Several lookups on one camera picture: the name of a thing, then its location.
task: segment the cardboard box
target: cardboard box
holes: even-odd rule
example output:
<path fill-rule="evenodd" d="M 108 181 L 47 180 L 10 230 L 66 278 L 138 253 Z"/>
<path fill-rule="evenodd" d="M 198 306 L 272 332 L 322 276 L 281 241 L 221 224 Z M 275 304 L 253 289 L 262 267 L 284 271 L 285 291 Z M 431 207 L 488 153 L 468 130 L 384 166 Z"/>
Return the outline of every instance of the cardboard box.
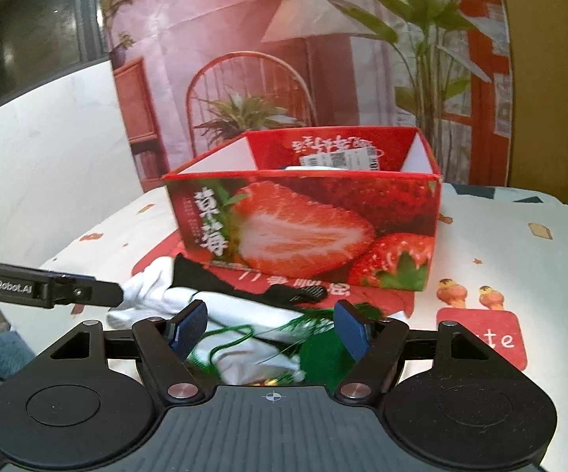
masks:
<path fill-rule="evenodd" d="M 358 170 L 285 170 L 302 165 Z M 194 260 L 378 288 L 426 285 L 441 181 L 414 127 L 249 131 L 164 180 Z"/>

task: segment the metal screw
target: metal screw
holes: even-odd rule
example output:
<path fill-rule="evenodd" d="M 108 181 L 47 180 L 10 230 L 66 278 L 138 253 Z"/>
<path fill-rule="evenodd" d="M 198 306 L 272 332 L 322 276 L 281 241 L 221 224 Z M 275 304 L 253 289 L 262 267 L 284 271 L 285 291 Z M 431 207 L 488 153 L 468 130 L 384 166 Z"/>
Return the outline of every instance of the metal screw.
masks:
<path fill-rule="evenodd" d="M 168 387 L 168 395 L 177 399 L 190 399 L 199 393 L 199 387 L 191 383 L 175 383 Z"/>
<path fill-rule="evenodd" d="M 363 399 L 371 394 L 371 388 L 364 383 L 348 383 L 341 387 L 340 393 L 346 398 Z"/>

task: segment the strawberry image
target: strawberry image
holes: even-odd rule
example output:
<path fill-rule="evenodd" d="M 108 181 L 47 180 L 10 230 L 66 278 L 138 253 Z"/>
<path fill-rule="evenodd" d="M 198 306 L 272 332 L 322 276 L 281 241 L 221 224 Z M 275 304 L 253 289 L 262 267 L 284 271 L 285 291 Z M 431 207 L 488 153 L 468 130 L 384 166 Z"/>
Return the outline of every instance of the strawberry image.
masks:
<path fill-rule="evenodd" d="M 260 181 L 238 190 L 232 213 L 237 252 L 259 271 L 310 278 L 343 266 L 374 239 L 364 218 Z"/>
<path fill-rule="evenodd" d="M 414 230 L 434 234 L 435 198 L 427 181 L 296 177 L 282 184 L 320 203 L 354 211 L 368 220 L 379 236 Z"/>
<path fill-rule="evenodd" d="M 434 238 L 419 234 L 388 234 L 373 242 L 349 271 L 348 282 L 359 286 L 423 291 Z"/>

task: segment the brown wall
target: brown wall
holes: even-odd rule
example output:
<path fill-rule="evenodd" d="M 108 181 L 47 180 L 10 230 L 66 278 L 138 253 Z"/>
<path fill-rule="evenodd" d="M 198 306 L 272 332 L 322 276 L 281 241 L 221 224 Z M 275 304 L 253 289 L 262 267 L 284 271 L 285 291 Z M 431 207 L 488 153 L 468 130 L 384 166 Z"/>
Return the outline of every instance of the brown wall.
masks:
<path fill-rule="evenodd" d="M 506 0 L 515 74 L 510 186 L 568 204 L 568 0 Z"/>

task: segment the gray ribbed panel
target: gray ribbed panel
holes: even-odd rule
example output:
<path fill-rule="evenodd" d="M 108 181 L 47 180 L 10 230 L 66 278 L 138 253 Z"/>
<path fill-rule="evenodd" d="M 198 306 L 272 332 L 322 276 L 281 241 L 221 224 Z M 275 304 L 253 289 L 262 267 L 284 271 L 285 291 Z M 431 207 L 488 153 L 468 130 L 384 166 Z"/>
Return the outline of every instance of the gray ribbed panel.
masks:
<path fill-rule="evenodd" d="M 276 402 L 266 396 L 277 392 Z M 154 436 L 99 472 L 437 472 L 402 451 L 374 413 L 323 387 L 219 387 L 173 408 Z M 536 471 L 525 468 L 523 472 Z M 3 472 L 22 469 L 6 465 Z"/>

